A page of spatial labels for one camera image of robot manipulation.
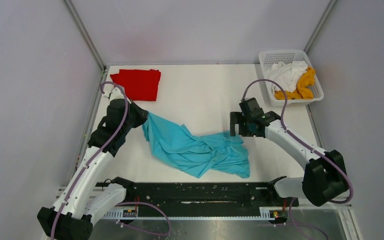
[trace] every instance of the white plastic basket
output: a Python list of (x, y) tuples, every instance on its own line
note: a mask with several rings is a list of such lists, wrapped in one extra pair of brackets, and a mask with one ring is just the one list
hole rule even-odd
[[(262, 51), (258, 54), (259, 63), (262, 69), (262, 75), (264, 78), (267, 76), (265, 72), (273, 65), (279, 62), (284, 62), (285, 64), (290, 64), (292, 61), (305, 61), (308, 66), (311, 66), (311, 62), (307, 57), (307, 54), (301, 50), (270, 50), (270, 51)], [(319, 79), (317, 79), (317, 75), (314, 76), (315, 84), (314, 86), (309, 86), (314, 95), (313, 99), (291, 99), (287, 101), (287, 104), (309, 104), (314, 101), (320, 101), (323, 99), (325, 94), (323, 93), (322, 86), (320, 86)], [(264, 82), (265, 88), (267, 89), (268, 97), (270, 100), (270, 104), (273, 107), (282, 107), (285, 103), (285, 100), (278, 100), (272, 93), (272, 83)]]

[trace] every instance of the cable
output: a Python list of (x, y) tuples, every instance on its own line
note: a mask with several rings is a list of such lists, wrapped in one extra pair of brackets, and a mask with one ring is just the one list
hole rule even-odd
[(285, 212), (287, 208), (287, 203), (286, 203), (286, 199), (283, 200), (283, 207), (282, 207), (282, 213)]
[[(139, 198), (139, 196), (135, 196), (134, 197), (134, 201), (135, 202), (140, 202), (141, 199)], [(138, 205), (137, 204), (134, 205), (134, 211), (136, 212), (136, 214), (138, 214)]]
[[(298, 136), (296, 136), (293, 132), (289, 131), (286, 127), (286, 124), (285, 124), (285, 120), (284, 120), (284, 114), (285, 114), (285, 109), (286, 109), (286, 106), (288, 104), (288, 96), (285, 92), (285, 90), (275, 81), (273, 80), (270, 80), (270, 79), (258, 79), (258, 80), (255, 80), (253, 82), (251, 82), (246, 88), (245, 88), (245, 91), (243, 92), (243, 96), (242, 96), (242, 101), (245, 100), (245, 97), (247, 96), (247, 92), (248, 90), (250, 89), (250, 87), (255, 84), (255, 83), (258, 83), (258, 82), (269, 82), (269, 83), (272, 83), (274, 85), (276, 85), (283, 93), (284, 97), (285, 97), (285, 102), (283, 104), (283, 107), (282, 107), (282, 112), (280, 114), (280, 123), (282, 125), (282, 128), (285, 130), (285, 132), (287, 132), (292, 138), (294, 138), (296, 141), (298, 141), (301, 145), (303, 145), (304, 147), (306, 147), (307, 149), (311, 150), (313, 153), (317, 154), (318, 156), (320, 156), (321, 158), (323, 158), (326, 162), (328, 162), (330, 165), (332, 165), (333, 168), (335, 168), (335, 170), (338, 171), (338, 173), (345, 179), (346, 181), (346, 184), (348, 185), (348, 188), (349, 188), (349, 196), (343, 200), (343, 201), (336, 201), (336, 200), (330, 200), (329, 202), (331, 203), (334, 203), (334, 204), (346, 204), (346, 203), (349, 203), (351, 201), (351, 199), (353, 199), (353, 196), (354, 196), (354, 188), (353, 188), (353, 185), (350, 181), (350, 179), (348, 178), (348, 176), (345, 174), (344, 171), (342, 171), (342, 169), (340, 169), (336, 164), (334, 164), (329, 158), (327, 158), (324, 154), (322, 154), (321, 152), (315, 150), (313, 147), (311, 147), (310, 145), (308, 145), (307, 143), (305, 143), (303, 140), (301, 140)], [(317, 226), (314, 226), (314, 225), (311, 225), (311, 224), (304, 224), (304, 223), (296, 223), (294, 221), (294, 218), (292, 217), (292, 203), (295, 201), (295, 197), (292, 199), (292, 201), (290, 202), (289, 204), (289, 216), (290, 216), (290, 219), (292, 220), (292, 225), (295, 226), (295, 228), (303, 235), (305, 236), (307, 239), (310, 239), (312, 240), (313, 238), (309, 237), (308, 235), (306, 235), (301, 229), (298, 228), (298, 226), (305, 226), (305, 227), (309, 227), (309, 228), (315, 228), (317, 230), (319, 230), (323, 235), (326, 236), (326, 238), (328, 239), (328, 235), (319, 227)]]
[[(105, 81), (103, 83), (101, 83), (101, 85), (99, 86), (99, 89), (101, 91), (102, 94), (104, 94), (104, 85), (105, 84), (111, 84), (113, 86), (115, 86), (116, 88), (118, 88), (121, 93), (123, 94), (124, 96), (124, 105), (125, 106), (128, 106), (129, 105), (129, 101), (128, 101), (128, 98), (126, 96), (126, 93), (125, 91), (123, 90), (123, 88), (112, 82), (112, 81)], [(50, 230), (50, 240), (54, 240), (55, 238), (55, 229), (57, 227), (57, 222), (58, 222), (58, 219), (60, 218), (60, 215), (61, 213), (63, 212), (63, 209), (64, 209), (64, 206), (67, 204), (67, 201), (69, 200), (70, 198), (70, 195), (72, 194), (77, 182), (79, 181), (80, 177), (83, 175), (83, 173), (85, 172), (85, 170), (89, 167), (89, 164), (91, 164), (91, 162), (104, 150), (104, 148), (107, 147), (107, 145), (116, 137), (116, 135), (119, 133), (120, 129), (122, 128), (123, 124), (125, 123), (125, 120), (126, 120), (126, 117), (127, 117), (127, 113), (128, 113), (128, 107), (125, 107), (124, 108), (124, 115), (123, 115), (123, 118), (121, 119), (121, 122), (120, 122), (120, 125), (118, 125), (117, 129), (114, 131), (114, 133), (108, 138), (108, 140), (100, 147), (100, 149), (98, 149), (98, 151), (95, 152), (94, 155), (92, 155), (92, 157), (86, 162), (85, 166), (80, 170), (80, 172), (78, 173), (78, 175), (76, 176), (76, 178), (74, 179), (73, 183), (71, 184), (67, 194), (65, 195), (65, 198), (64, 198), (64, 202), (61, 203), (61, 206), (59, 207), (59, 210), (58, 212), (56, 213), (56, 216), (55, 216), (55, 219), (53, 220), (53, 223), (52, 223), (52, 228)]]
[(156, 206), (154, 206), (152, 204), (149, 204), (147, 202), (142, 202), (142, 201), (120, 202), (119, 204), (117, 204), (115, 206), (124, 206), (124, 205), (145, 205), (145, 206), (148, 206), (148, 207), (151, 207), (151, 208), (157, 210), (161, 215), (164, 216), (165, 220), (167, 221), (168, 231), (165, 232), (165, 233), (153, 232), (153, 231), (148, 231), (148, 230), (145, 230), (145, 229), (142, 229), (142, 228), (139, 228), (139, 227), (130, 226), (128, 224), (123, 224), (123, 223), (121, 223), (121, 227), (128, 227), (130, 229), (134, 229), (134, 230), (137, 230), (137, 231), (140, 231), (140, 232), (144, 232), (144, 233), (152, 234), (152, 235), (156, 235), (156, 236), (168, 236), (170, 234), (170, 232), (172, 231), (172, 223), (170, 222), (169, 217), (161, 209), (159, 209), (158, 207), (156, 207)]
[(105, 184), (107, 181), (109, 180), (109, 183), (112, 184), (113, 183), (113, 180), (107, 178), (105, 179), (102, 183)]
[(329, 239), (328, 237), (328, 234), (323, 231), (323, 229), (321, 229), (320, 227), (318, 226), (315, 226), (315, 225), (312, 225), (312, 224), (306, 224), (306, 223), (298, 223), (298, 222), (295, 222), (294, 218), (292, 217), (292, 203), (296, 200), (297, 198), (296, 197), (293, 197), (292, 200), (290, 201), (289, 203), (289, 210), (288, 210), (288, 215), (290, 217), (290, 220), (292, 221), (292, 225), (295, 226), (295, 228), (298, 230), (298, 232), (300, 234), (302, 234), (304, 237), (306, 237), (307, 239), (309, 240), (314, 240), (314, 238), (308, 236), (307, 234), (305, 234), (298, 226), (305, 226), (305, 227), (308, 227), (308, 228), (314, 228), (314, 229), (317, 229), (319, 232), (321, 232), (325, 237), (326, 239)]
[(284, 121), (284, 113), (285, 113), (285, 109), (286, 109), (286, 105), (288, 104), (288, 97), (286, 95), (286, 92), (285, 90), (275, 81), (272, 81), (270, 79), (258, 79), (258, 80), (255, 80), (253, 82), (251, 82), (246, 88), (245, 88), (245, 92), (243, 93), (243, 96), (242, 96), (242, 100), (245, 100), (245, 96), (247, 95), (247, 92), (248, 92), (248, 89), (250, 89), (251, 85), (257, 83), (257, 82), (270, 82), (274, 85), (276, 85), (277, 87), (279, 87), (279, 89), (282, 91), (284, 97), (285, 97), (285, 103), (283, 105), (283, 108), (282, 108), (282, 112), (280, 114), (280, 123), (282, 125), (282, 128), (291, 136), (293, 137), (295, 140), (297, 140), (301, 145), (303, 145), (304, 147), (306, 147), (307, 149), (311, 150), (313, 153), (317, 154), (318, 156), (320, 156), (321, 158), (323, 158), (326, 162), (328, 162), (330, 165), (332, 165), (333, 168), (335, 168), (335, 170), (337, 170), (339, 172), (339, 174), (345, 179), (346, 181), (346, 184), (348, 185), (348, 188), (349, 188), (349, 196), (347, 197), (347, 199), (343, 200), (343, 201), (336, 201), (336, 200), (330, 200), (331, 203), (334, 203), (334, 204), (346, 204), (346, 203), (349, 203), (351, 201), (351, 199), (353, 199), (353, 196), (354, 196), (354, 188), (353, 188), (353, 185), (351, 184), (351, 181), (350, 179), (348, 178), (348, 176), (345, 174), (344, 171), (342, 171), (342, 169), (340, 169), (336, 164), (334, 164), (328, 157), (326, 157), (324, 154), (322, 154), (321, 152), (315, 150), (312, 146), (308, 145), (307, 143), (305, 143), (304, 141), (302, 141), (298, 136), (296, 136), (293, 132), (289, 131), (286, 127), (286, 124), (285, 124), (285, 121)]

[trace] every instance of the gray wall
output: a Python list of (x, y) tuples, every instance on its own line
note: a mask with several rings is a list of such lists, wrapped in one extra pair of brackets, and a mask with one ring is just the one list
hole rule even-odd
[(0, 240), (39, 239), (100, 70), (61, 0), (0, 0)]
[(329, 0), (73, 0), (108, 65), (257, 63), (304, 49)]
[(322, 139), (344, 156), (364, 239), (384, 239), (384, 1), (339, 1), (309, 58)]

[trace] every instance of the white table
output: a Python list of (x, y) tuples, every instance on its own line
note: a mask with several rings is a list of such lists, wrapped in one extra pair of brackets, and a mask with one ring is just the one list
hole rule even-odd
[[(156, 69), (161, 71), (156, 102), (137, 101), (143, 109), (177, 124), (185, 124), (194, 135), (206, 135), (228, 131), (230, 112), (239, 112), (239, 102), (246, 86), (262, 78), (258, 64), (211, 64), (211, 65), (132, 65), (111, 66), (110, 74), (119, 69)], [(266, 89), (254, 84), (247, 97), (255, 97), (265, 112), (280, 107), (271, 107), (264, 99)], [(99, 103), (93, 130), (106, 115), (107, 98)], [(286, 123), (316, 144), (315, 135), (304, 105), (288, 106)], [(161, 162), (151, 154), (141, 127), (132, 129), (126, 143), (118, 150), (115, 159), (100, 177), (122, 177), (134, 182), (268, 182), (279, 176), (302, 177), (303, 169), (279, 146), (262, 137), (244, 137), (244, 147), (249, 151), (250, 177), (240, 178), (216, 170), (209, 170), (201, 178), (195, 178)]]

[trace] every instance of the yellow towel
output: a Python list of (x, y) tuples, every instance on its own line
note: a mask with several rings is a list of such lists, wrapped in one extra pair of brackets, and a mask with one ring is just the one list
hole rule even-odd
[[(316, 82), (314, 76), (316, 75), (316, 70), (309, 66), (307, 72), (304, 73), (301, 78), (296, 83), (296, 89), (293, 92), (285, 91), (287, 99), (313, 99), (314, 95), (308, 86), (314, 86)], [(278, 100), (285, 99), (285, 96), (282, 91), (275, 91), (274, 97)]]

